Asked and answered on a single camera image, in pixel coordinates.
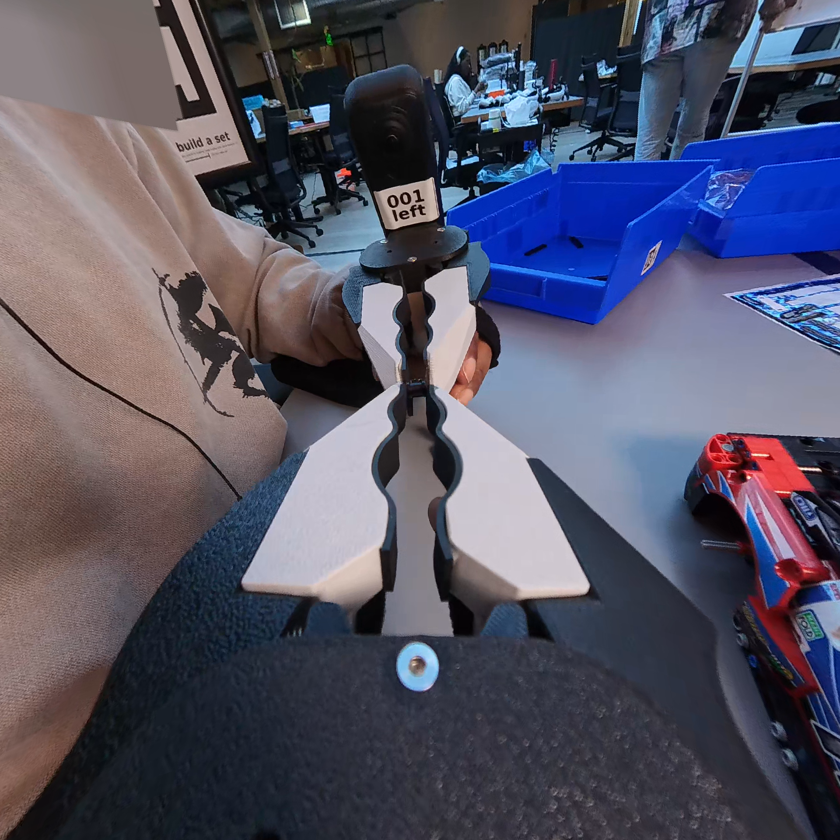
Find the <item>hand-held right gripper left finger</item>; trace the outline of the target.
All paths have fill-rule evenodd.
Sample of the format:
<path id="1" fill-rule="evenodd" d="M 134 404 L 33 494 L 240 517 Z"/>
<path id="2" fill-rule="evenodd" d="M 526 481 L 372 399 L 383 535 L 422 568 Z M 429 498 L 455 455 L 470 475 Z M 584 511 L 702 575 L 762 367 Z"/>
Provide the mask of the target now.
<path id="1" fill-rule="evenodd" d="M 354 613 L 396 576 L 396 507 L 405 386 L 393 385 L 308 448 L 241 585 Z"/>

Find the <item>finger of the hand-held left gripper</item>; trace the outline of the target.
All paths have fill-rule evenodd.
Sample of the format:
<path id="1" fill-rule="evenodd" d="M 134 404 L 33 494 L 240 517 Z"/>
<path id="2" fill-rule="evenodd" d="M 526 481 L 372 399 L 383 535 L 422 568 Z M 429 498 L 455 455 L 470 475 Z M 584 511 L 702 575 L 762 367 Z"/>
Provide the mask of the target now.
<path id="1" fill-rule="evenodd" d="M 406 377 L 406 335 L 400 321 L 404 303 L 403 289 L 391 283 L 368 285 L 362 290 L 358 331 L 383 389 L 404 383 Z"/>
<path id="2" fill-rule="evenodd" d="M 476 309 L 469 299 L 466 267 L 444 269 L 425 280 L 431 301 L 427 315 L 427 380 L 450 392 L 476 333 Z"/>

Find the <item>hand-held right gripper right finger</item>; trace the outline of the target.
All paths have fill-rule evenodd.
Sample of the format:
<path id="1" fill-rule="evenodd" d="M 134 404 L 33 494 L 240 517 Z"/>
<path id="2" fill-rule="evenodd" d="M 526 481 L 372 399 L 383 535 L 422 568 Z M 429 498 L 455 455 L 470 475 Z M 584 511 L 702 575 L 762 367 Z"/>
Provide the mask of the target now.
<path id="1" fill-rule="evenodd" d="M 442 601 L 477 618 L 504 602 L 586 595 L 591 585 L 517 446 L 442 389 L 428 394 L 437 507 L 434 573 Z"/>

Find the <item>person's left forearm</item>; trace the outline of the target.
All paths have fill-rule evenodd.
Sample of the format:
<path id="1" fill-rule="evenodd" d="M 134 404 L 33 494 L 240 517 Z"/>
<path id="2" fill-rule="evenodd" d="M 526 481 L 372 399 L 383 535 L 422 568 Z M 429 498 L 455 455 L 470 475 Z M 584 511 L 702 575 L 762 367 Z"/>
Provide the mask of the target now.
<path id="1" fill-rule="evenodd" d="M 262 228 L 214 215 L 220 252 L 206 281 L 252 357 L 286 355 L 316 366 L 362 359 L 362 341 L 342 302 L 348 270 L 329 272 Z"/>

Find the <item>red white lego race car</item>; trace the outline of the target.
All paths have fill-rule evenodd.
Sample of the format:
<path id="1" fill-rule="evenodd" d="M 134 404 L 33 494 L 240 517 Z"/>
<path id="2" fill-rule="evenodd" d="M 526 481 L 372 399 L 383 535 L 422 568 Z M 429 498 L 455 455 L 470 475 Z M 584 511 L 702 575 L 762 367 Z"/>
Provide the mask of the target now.
<path id="1" fill-rule="evenodd" d="M 684 499 L 731 535 L 706 547 L 753 567 L 737 641 L 815 835 L 838 838 L 838 437 L 713 435 Z"/>

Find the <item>person's left hand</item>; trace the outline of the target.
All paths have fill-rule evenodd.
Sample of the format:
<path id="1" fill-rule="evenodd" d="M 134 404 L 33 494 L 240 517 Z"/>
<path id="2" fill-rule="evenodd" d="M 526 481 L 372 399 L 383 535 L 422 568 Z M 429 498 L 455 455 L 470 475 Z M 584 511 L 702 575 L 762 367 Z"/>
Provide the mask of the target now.
<path id="1" fill-rule="evenodd" d="M 468 405 L 487 377 L 491 362 L 491 347 L 475 332 L 449 394 L 460 404 Z"/>

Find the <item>black office chair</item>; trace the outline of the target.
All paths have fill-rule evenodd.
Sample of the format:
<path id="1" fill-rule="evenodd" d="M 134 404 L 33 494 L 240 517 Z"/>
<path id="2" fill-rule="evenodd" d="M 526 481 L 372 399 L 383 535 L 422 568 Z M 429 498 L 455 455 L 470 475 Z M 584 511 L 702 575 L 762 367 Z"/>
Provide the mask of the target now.
<path id="1" fill-rule="evenodd" d="M 351 190 L 337 180 L 336 173 L 344 168 L 351 173 L 350 182 L 361 183 L 361 174 L 353 143 L 350 138 L 348 120 L 343 103 L 343 91 L 331 92 L 329 100 L 329 142 L 330 147 L 321 149 L 319 172 L 324 183 L 325 196 L 314 199 L 312 206 L 328 204 L 336 215 L 341 214 L 340 204 L 351 199 L 360 201 L 364 207 L 369 205 L 367 198 L 356 190 Z"/>
<path id="2" fill-rule="evenodd" d="M 316 244 L 307 229 L 314 229 L 317 236 L 323 231 L 316 217 L 304 217 L 301 213 L 301 202 L 307 197 L 307 190 L 291 152 L 287 111 L 279 105 L 264 107 L 262 113 L 267 181 L 261 194 L 266 230 L 273 238 L 287 239 L 289 234 L 294 234 L 313 248 Z"/>

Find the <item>blue plastic bin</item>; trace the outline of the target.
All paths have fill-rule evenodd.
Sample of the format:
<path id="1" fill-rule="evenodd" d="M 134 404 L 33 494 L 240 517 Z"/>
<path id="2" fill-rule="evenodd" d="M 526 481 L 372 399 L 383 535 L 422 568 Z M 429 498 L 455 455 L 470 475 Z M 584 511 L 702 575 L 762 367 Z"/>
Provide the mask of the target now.
<path id="1" fill-rule="evenodd" d="M 752 174 L 729 207 L 702 200 L 689 234 L 719 258 L 838 250 L 838 155 L 837 122 L 688 145 L 682 161 Z"/>
<path id="2" fill-rule="evenodd" d="M 556 172 L 454 206 L 447 220 L 490 260 L 486 299 L 597 324 L 677 248 L 712 166 L 693 160 L 560 164 Z M 548 247 L 523 255 L 540 244 Z"/>

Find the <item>black white marker board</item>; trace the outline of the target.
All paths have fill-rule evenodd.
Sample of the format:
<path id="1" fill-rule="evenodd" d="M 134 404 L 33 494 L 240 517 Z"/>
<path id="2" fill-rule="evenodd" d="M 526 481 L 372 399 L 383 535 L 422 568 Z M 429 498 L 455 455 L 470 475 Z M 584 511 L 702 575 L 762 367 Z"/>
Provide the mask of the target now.
<path id="1" fill-rule="evenodd" d="M 154 1 L 182 116 L 168 131 L 189 171 L 205 188 L 262 172 L 253 131 L 207 6 Z"/>

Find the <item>person's beige sweatshirt torso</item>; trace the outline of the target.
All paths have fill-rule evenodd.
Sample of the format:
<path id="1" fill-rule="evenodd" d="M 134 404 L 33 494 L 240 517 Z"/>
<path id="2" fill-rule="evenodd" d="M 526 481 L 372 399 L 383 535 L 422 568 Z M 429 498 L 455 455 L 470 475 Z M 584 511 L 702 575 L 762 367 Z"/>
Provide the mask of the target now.
<path id="1" fill-rule="evenodd" d="M 80 372 L 195 439 L 241 493 L 286 425 L 212 288 L 205 196 L 130 126 L 2 98 L 2 298 Z M 2 309 L 2 834 L 77 739 L 126 636 L 235 503 L 172 430 Z"/>

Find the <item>clear bag of parts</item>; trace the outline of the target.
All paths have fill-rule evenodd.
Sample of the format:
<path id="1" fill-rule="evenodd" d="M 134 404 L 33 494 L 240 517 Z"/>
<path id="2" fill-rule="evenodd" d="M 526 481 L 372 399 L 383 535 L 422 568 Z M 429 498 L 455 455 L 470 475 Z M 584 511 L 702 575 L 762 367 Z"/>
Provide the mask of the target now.
<path id="1" fill-rule="evenodd" d="M 717 211 L 727 212 L 750 184 L 754 174 L 755 170 L 750 169 L 713 172 L 707 184 L 704 202 Z"/>

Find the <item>holographic sticker sheet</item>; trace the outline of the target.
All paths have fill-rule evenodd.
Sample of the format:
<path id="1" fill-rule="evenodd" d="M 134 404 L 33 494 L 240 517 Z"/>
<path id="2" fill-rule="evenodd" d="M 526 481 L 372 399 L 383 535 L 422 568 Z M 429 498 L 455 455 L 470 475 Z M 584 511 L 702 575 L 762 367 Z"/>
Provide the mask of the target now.
<path id="1" fill-rule="evenodd" d="M 839 354 L 839 275 L 729 292 L 759 315 Z"/>

